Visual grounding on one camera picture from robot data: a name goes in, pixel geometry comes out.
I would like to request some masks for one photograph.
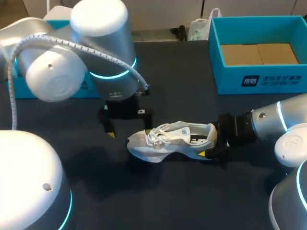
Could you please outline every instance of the blue box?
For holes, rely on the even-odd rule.
[[[225,64],[221,45],[265,43],[289,43],[299,64]],[[218,94],[307,92],[307,24],[301,16],[213,18],[209,56]]]
[[[47,21],[47,22],[55,30],[60,29],[70,23],[69,20]],[[25,82],[25,79],[22,76],[14,76],[14,88],[15,88],[16,99],[36,98],[29,90]],[[94,87],[94,84],[91,80],[89,73],[87,73],[84,76],[84,80],[80,89],[71,98],[100,98],[100,96],[96,92],[96,89]]]

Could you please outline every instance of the yellow label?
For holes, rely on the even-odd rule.
[[[199,152],[197,153],[197,155],[199,155],[200,157],[206,157],[205,151]]]
[[[114,132],[110,132],[110,133],[108,133],[111,137],[113,137],[113,138],[115,138],[115,134],[114,134]]]
[[[146,129],[146,130],[145,130],[146,135],[149,134],[150,130],[151,130],[151,129]]]

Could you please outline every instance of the shoe tongue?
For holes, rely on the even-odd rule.
[[[183,139],[186,143],[191,141],[191,132],[189,127],[180,128],[167,132],[167,138],[163,134],[158,135],[161,139],[177,140]]]

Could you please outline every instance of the white spiral cable wrap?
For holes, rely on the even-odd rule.
[[[17,108],[16,108],[16,99],[15,99],[15,91],[14,91],[14,83],[13,83],[13,75],[12,75],[12,69],[13,69],[13,63],[15,61],[15,58],[18,56],[19,52],[21,52],[24,45],[27,45],[28,43],[31,43],[33,41],[46,41],[48,43],[54,43],[59,45],[64,45],[71,47],[73,49],[78,49],[80,51],[83,51],[85,53],[92,54],[94,56],[97,56],[99,58],[102,58],[104,60],[107,60],[109,62],[112,62],[118,66],[123,67],[125,70],[129,70],[132,75],[140,81],[141,86],[144,91],[148,89],[148,84],[144,80],[144,78],[130,65],[127,63],[117,59],[116,57],[110,56],[106,53],[103,53],[101,51],[82,46],[67,40],[59,39],[56,37],[48,36],[48,35],[30,35],[24,39],[22,39],[17,46],[14,48],[11,59],[8,63],[8,85],[9,85],[9,92],[10,92],[10,101],[11,101],[11,109],[12,109],[12,130],[17,129]]]

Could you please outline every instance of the shoe insole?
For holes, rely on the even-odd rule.
[[[207,139],[207,136],[204,135],[191,135],[190,143],[200,143],[204,142]]]

